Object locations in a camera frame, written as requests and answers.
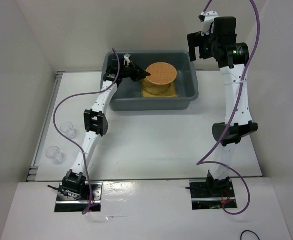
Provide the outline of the orange round woven plate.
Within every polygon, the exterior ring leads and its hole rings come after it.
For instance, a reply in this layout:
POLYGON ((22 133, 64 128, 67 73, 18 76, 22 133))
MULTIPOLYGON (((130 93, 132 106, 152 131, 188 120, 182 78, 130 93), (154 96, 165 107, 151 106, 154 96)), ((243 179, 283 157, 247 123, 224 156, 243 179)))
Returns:
POLYGON ((146 71, 150 74, 146 79, 154 85, 168 85, 174 82, 178 76, 177 69, 167 62, 151 64, 146 71))

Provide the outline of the clear glass cup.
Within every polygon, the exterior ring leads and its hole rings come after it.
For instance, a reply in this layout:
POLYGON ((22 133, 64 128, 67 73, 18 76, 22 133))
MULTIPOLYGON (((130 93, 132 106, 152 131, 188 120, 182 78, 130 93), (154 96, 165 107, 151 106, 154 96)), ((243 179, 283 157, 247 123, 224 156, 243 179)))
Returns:
POLYGON ((64 155, 61 152, 60 148, 57 146, 51 146, 46 151, 46 157, 51 159, 55 164, 61 164, 64 159, 64 155))
POLYGON ((73 139, 76 137, 76 129, 74 128, 71 122, 65 122, 60 126, 61 132, 67 136, 69 139, 73 139))

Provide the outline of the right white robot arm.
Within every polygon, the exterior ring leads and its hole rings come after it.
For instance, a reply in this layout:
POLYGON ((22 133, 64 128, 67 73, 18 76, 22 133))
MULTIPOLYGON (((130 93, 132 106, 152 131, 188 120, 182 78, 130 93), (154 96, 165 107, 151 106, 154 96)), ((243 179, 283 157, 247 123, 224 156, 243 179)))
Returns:
POLYGON ((199 19, 204 24, 202 30, 187 35, 190 61, 196 60, 196 49, 200 59, 215 59, 225 86, 225 120, 212 126, 216 140, 212 150, 215 153, 214 166, 208 170, 205 185, 207 194, 216 197, 229 186, 229 167, 236 145, 242 138, 256 132, 258 124, 253 121, 249 108, 249 47, 237 42, 237 19, 220 17, 215 11, 202 12, 199 19))

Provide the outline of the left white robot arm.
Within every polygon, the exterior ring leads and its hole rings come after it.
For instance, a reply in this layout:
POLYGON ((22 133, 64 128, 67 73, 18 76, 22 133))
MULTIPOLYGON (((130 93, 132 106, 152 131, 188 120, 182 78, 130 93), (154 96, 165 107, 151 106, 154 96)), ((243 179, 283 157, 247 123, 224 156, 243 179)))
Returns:
POLYGON ((89 195, 86 185, 86 181, 89 179, 89 174, 86 173, 86 166, 88 166, 86 161, 91 160, 99 141, 108 132, 109 123, 106 118, 106 111, 122 80, 130 78, 132 81, 138 82, 150 75, 132 62, 127 66, 109 67, 107 69, 103 76, 101 93, 91 109, 85 110, 83 114, 85 136, 80 153, 62 180, 63 189, 73 199, 80 200, 89 195))

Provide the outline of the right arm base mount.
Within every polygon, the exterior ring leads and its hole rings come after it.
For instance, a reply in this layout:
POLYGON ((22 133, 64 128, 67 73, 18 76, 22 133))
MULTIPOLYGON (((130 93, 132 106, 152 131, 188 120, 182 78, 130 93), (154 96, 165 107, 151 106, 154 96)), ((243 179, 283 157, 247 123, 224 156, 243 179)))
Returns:
POLYGON ((190 193, 192 210, 216 210, 237 209, 237 200, 233 183, 230 181, 228 186, 218 190, 209 190, 209 186, 204 179, 190 180, 189 185, 185 187, 190 193))

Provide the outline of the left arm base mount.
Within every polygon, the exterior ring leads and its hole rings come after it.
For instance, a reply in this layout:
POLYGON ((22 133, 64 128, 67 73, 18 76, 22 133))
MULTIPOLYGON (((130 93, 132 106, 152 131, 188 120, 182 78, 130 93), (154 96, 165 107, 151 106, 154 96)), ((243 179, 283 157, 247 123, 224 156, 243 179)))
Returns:
MULTIPOLYGON (((101 182, 93 182, 92 186, 92 200, 93 203, 89 209, 89 212, 100 212, 101 211, 101 201, 103 184, 101 182)), ((56 201, 55 201, 55 213, 75 213, 82 212, 89 206, 90 202, 90 190, 89 184, 85 183, 84 192, 82 195, 78 193, 73 193, 66 189, 63 189, 62 183, 58 187, 48 185, 48 188, 56 191, 56 201)))

